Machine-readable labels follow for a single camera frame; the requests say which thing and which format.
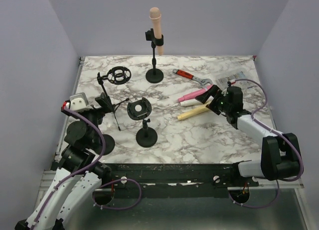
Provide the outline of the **beige microphone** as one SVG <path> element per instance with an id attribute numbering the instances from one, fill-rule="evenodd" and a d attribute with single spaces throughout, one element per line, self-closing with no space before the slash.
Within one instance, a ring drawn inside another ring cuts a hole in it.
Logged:
<path id="1" fill-rule="evenodd" d="M 206 105 L 201 105 L 201 106 L 196 107 L 196 108 L 194 108 L 194 109 L 192 109 L 190 111 L 187 111 L 185 113 L 180 114 L 177 117 L 177 120 L 181 121 L 181 120 L 184 120 L 184 119 L 188 119 L 190 117 L 199 115 L 199 114 L 207 112 L 207 111 L 209 111 L 209 108 L 207 108 Z"/>

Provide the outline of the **white grey-headed microphone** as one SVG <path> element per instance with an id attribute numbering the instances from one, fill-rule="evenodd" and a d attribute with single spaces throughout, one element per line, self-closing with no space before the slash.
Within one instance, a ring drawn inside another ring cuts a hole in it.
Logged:
<path id="1" fill-rule="evenodd" d="M 200 104 L 201 104 L 201 102 L 199 102 L 199 101 L 197 101 L 195 99 L 180 102 L 180 105 L 182 107 L 197 106 L 197 105 L 200 105 Z"/>

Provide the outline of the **pink microphone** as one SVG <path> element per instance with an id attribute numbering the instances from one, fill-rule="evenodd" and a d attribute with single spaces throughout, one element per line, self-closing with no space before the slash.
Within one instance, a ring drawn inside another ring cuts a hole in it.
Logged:
<path id="1" fill-rule="evenodd" d="M 202 88 L 200 90 L 197 90 L 197 91 L 194 91 L 192 93 L 189 93 L 189 94 L 186 94 L 180 98 L 177 99 L 178 102 L 184 102 L 184 101 L 188 101 L 188 100 L 192 100 L 192 99 L 195 99 L 195 97 L 205 93 L 206 91 L 208 91 L 208 89 L 210 89 L 212 87 L 212 85 L 209 85 L 205 88 Z"/>

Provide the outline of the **black tripod shock-mount stand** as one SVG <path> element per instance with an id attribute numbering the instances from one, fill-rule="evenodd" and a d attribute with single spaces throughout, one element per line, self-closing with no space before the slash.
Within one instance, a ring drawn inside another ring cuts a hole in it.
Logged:
<path id="1" fill-rule="evenodd" d="M 111 87 L 108 91 L 107 88 L 104 86 L 104 82 L 107 81 L 113 86 L 120 86 L 126 84 L 132 77 L 131 71 L 124 66 L 116 66 L 110 69 L 106 75 L 101 75 L 100 72 L 97 73 L 97 82 L 101 86 L 103 93 L 105 93 L 107 96 L 109 96 L 111 102 L 113 97 L 114 99 L 119 99 L 119 93 L 116 94 L 116 91 L 118 91 L 117 87 Z M 118 126 L 118 130 L 121 131 L 121 128 L 119 126 L 117 117 L 116 117 L 116 111 L 119 108 L 119 106 L 127 102 L 129 98 L 126 98 L 123 101 L 120 101 L 118 103 L 112 102 L 112 114 L 115 118 L 116 124 Z"/>

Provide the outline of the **black clip round-base stand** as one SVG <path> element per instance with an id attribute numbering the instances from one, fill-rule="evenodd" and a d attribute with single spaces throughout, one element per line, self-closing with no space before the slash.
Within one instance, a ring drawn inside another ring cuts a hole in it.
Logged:
<path id="1" fill-rule="evenodd" d="M 114 150 L 115 140 L 108 134 L 104 134 L 103 137 L 106 144 L 104 155 L 108 155 Z"/>

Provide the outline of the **black shock-mount round-base stand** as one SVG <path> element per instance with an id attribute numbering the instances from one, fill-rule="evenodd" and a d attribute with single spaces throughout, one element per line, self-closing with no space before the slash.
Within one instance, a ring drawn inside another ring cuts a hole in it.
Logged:
<path id="1" fill-rule="evenodd" d="M 152 112 L 152 105 L 146 98 L 142 97 L 135 102 L 129 102 L 127 113 L 132 120 L 142 120 L 142 128 L 136 134 L 137 144 L 141 147 L 148 148 L 155 145 L 158 140 L 157 132 L 148 126 L 151 122 L 147 117 Z"/>

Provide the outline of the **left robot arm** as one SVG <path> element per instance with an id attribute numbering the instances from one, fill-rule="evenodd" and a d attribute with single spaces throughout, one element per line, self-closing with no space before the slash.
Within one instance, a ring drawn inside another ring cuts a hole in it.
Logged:
<path id="1" fill-rule="evenodd" d="M 78 93 L 63 103 L 61 111 L 76 118 L 66 131 L 67 147 L 62 151 L 53 181 L 35 211 L 19 221 L 17 230 L 62 230 L 77 207 L 100 187 L 110 184 L 110 168 L 99 160 L 111 153 L 114 139 L 102 134 L 99 125 L 113 112 L 109 96 L 95 98 L 99 108 L 88 105 L 86 95 Z"/>

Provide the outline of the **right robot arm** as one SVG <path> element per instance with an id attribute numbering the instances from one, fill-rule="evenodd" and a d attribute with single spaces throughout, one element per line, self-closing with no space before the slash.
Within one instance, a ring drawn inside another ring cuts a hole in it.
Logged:
<path id="1" fill-rule="evenodd" d="M 241 186 L 248 177 L 267 180 L 294 181 L 303 173 L 297 137 L 292 133 L 276 131 L 252 117 L 243 108 L 243 92 L 240 87 L 229 86 L 221 90 L 213 85 L 206 92 L 196 96 L 196 100 L 217 115 L 224 114 L 227 122 L 252 138 L 261 148 L 261 158 L 238 163 L 238 169 L 229 174 L 230 182 Z"/>

